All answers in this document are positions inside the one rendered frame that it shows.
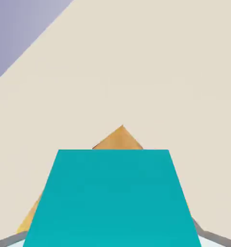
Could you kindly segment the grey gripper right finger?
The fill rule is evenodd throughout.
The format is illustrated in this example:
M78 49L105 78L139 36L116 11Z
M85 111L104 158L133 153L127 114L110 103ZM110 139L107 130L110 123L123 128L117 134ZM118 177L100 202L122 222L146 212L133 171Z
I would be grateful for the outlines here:
M198 236L202 239L206 239L207 243L210 241L216 243L217 246L220 245L224 247L231 247L231 239L203 230L202 227L198 224L198 222L194 218L192 219L194 221L194 225Z

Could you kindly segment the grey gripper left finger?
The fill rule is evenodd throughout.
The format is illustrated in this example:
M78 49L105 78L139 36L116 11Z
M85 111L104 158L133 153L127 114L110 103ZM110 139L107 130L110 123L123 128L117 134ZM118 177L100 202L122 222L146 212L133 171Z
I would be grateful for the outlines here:
M0 247L8 247L10 245L13 245L15 243L25 240L27 233L28 233L27 231L23 231L23 232L11 235L9 237L6 237L4 239L1 239Z

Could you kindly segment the small teal cube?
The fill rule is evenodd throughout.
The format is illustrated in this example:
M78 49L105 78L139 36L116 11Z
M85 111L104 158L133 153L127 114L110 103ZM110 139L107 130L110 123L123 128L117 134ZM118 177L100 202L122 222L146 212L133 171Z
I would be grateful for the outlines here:
M201 247L168 150L59 150L23 247Z

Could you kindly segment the small orange cube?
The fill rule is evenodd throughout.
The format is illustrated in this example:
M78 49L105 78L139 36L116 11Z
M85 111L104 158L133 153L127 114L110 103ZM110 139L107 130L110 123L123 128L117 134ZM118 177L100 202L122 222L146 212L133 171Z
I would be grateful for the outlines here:
M92 150L59 150L18 232L57 234L132 220L186 229L192 219L167 150L144 150L121 126Z

